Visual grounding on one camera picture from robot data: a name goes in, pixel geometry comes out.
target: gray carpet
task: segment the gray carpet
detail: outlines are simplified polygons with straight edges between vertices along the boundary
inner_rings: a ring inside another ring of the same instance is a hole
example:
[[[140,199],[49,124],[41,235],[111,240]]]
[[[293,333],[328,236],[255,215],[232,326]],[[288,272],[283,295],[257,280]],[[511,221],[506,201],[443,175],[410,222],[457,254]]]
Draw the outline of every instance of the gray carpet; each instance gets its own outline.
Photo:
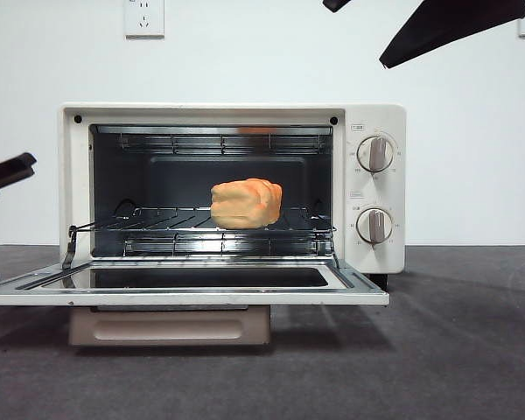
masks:
[[[0,277],[58,259],[0,247]],[[0,308],[0,419],[523,419],[525,247],[409,248],[389,307],[278,307],[272,345],[67,345]]]

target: open oven door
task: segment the open oven door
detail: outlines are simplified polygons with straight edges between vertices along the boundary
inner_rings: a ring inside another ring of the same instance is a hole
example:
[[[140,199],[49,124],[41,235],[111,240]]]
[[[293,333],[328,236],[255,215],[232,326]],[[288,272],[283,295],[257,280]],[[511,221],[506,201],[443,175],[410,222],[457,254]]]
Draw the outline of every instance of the open oven door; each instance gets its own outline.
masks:
[[[333,259],[94,261],[0,282],[0,305],[387,305],[389,294]]]

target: orange bread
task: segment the orange bread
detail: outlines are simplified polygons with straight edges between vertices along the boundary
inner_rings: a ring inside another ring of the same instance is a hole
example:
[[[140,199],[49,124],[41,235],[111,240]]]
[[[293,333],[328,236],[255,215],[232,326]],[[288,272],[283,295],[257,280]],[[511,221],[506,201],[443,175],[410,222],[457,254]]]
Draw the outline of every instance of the orange bread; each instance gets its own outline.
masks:
[[[281,202],[280,185],[266,179],[250,178],[215,185],[210,212],[219,228],[261,228],[276,223]]]

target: toaster oven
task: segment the toaster oven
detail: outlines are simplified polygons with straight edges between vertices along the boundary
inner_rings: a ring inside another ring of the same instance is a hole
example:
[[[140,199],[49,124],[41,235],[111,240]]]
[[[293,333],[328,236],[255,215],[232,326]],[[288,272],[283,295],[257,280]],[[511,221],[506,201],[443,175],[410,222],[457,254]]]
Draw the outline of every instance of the toaster oven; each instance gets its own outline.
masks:
[[[0,305],[72,306],[77,345],[256,344],[271,305],[387,305],[404,265],[396,105],[68,103],[59,264]],[[280,184],[279,220],[222,229],[211,187]]]

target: temperature knob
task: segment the temperature knob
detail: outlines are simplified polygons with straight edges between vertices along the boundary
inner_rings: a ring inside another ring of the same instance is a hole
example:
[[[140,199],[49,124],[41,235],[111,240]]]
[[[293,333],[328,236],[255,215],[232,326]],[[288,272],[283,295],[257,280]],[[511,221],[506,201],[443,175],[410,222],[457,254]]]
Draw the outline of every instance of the temperature knob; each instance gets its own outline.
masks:
[[[356,222],[358,235],[373,245],[385,242],[393,230],[391,217],[379,208],[370,208],[360,214]]]
[[[393,146],[384,136],[371,136],[358,148],[358,162],[368,172],[386,170],[393,162]]]

